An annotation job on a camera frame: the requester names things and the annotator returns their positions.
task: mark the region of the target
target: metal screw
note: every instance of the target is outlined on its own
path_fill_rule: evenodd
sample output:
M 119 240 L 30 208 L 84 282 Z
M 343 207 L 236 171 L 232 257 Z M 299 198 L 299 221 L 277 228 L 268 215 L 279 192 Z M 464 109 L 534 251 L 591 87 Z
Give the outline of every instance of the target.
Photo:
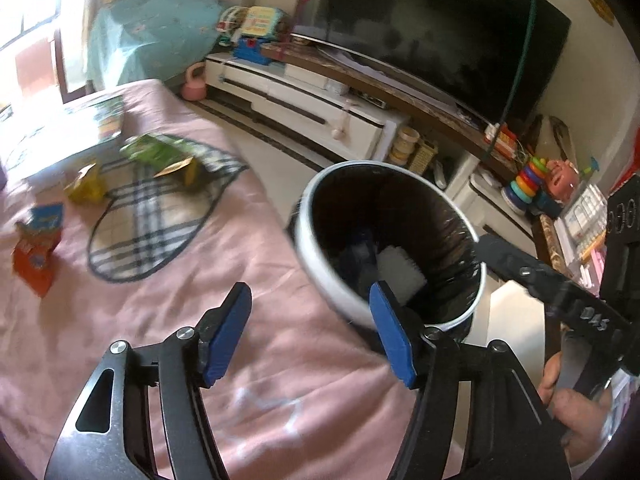
M 507 343 L 505 343 L 504 341 L 493 341 L 491 343 L 491 350 L 493 350 L 494 352 L 506 352 L 509 349 L 509 345 L 507 345 Z
M 126 347 L 127 343 L 125 341 L 116 341 L 109 347 L 109 350 L 111 350 L 112 354 L 122 354 Z
M 437 341 L 442 337 L 442 330 L 436 326 L 426 326 L 422 331 L 421 337 L 424 340 Z
M 175 333 L 175 336 L 178 339 L 191 339 L 196 331 L 190 326 L 183 326 L 178 329 L 178 332 Z

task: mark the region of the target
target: brown shelf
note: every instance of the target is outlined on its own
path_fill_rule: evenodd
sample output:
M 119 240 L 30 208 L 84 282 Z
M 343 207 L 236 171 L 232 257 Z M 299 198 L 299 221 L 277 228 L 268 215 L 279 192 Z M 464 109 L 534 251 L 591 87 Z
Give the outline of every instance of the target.
M 300 68 L 324 75 L 345 85 L 387 102 L 393 108 L 411 115 L 419 123 L 449 136 L 462 148 L 476 157 L 482 157 L 488 145 L 481 131 L 469 126 L 461 119 L 432 107 L 420 99 L 393 88 L 357 70 L 343 66 L 320 54 L 314 46 L 268 43 L 262 47 L 263 56 L 289 63 Z M 505 182 L 516 176 L 516 166 L 495 150 L 486 165 Z

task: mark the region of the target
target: dark floor border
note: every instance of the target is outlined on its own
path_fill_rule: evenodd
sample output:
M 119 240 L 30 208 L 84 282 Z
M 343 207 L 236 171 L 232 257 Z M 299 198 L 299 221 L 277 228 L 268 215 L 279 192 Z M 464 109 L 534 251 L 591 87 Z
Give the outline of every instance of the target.
M 300 155 L 295 150 L 292 150 L 291 148 L 288 148 L 287 146 L 285 146 L 284 144 L 281 144 L 277 140 L 271 139 L 271 137 L 266 136 L 264 133 L 259 132 L 255 128 L 252 128 L 251 126 L 248 126 L 247 124 L 244 124 L 243 122 L 238 121 L 238 120 L 234 119 L 233 117 L 229 117 L 228 115 L 216 110 L 215 108 L 211 108 L 210 106 L 204 104 L 203 102 L 192 101 L 191 104 L 196 105 L 198 108 L 202 108 L 204 111 L 206 111 L 206 112 L 208 112 L 208 113 L 210 113 L 212 115 L 215 115 L 216 117 L 222 119 L 223 121 L 226 121 L 228 123 L 233 124 L 233 126 L 236 126 L 236 127 L 240 128 L 241 130 L 244 130 L 248 134 L 254 136 L 256 139 L 261 140 L 262 142 L 266 142 L 268 145 L 273 146 L 274 148 L 276 148 L 276 150 L 279 150 L 282 153 L 285 153 L 286 155 L 289 155 L 291 158 L 293 158 L 296 161 L 304 164 L 306 167 L 311 168 L 314 171 L 320 172 L 320 171 L 324 170 L 324 168 L 322 166 L 320 166 L 319 164 L 316 164 L 312 160 L 309 160 L 308 158 L 306 158 L 306 156 Z

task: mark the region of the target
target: black tv screen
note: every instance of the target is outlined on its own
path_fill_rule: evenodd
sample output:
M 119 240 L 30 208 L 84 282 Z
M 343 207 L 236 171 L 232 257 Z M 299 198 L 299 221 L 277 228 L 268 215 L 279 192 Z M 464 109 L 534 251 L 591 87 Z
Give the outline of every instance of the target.
M 294 33 L 380 60 L 495 123 L 508 100 L 532 0 L 309 0 Z M 519 132 L 556 66 L 570 20 L 536 0 L 526 64 L 507 116 Z

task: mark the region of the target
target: plaid fabric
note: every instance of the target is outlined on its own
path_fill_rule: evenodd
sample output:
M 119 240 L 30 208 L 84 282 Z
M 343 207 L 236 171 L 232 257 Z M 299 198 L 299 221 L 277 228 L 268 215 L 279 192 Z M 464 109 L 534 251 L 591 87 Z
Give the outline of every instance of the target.
M 164 267 L 193 239 L 226 186 L 247 168 L 226 152 L 190 144 L 215 175 L 199 192 L 186 193 L 174 178 L 153 178 L 151 167 L 124 158 L 102 168 L 111 203 L 89 241 L 89 267 L 96 275 L 109 282 L 132 282 Z

